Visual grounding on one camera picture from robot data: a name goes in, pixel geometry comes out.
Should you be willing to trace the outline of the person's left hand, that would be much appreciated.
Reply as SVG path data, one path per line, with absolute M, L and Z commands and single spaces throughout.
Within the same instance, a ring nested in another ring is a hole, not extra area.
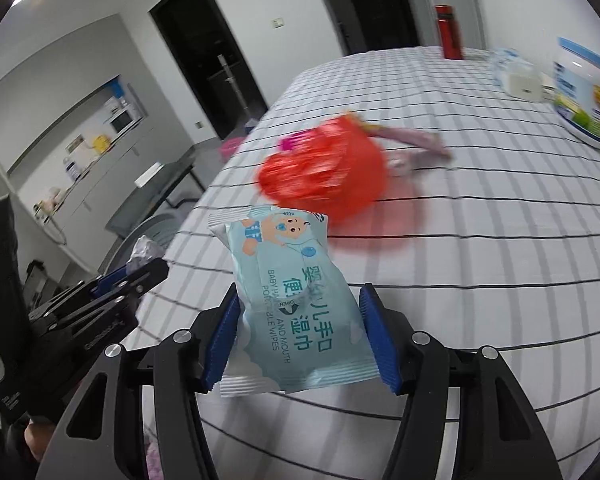
M 40 462 L 50 444 L 56 426 L 45 422 L 29 422 L 24 430 L 24 440 L 32 456 Z

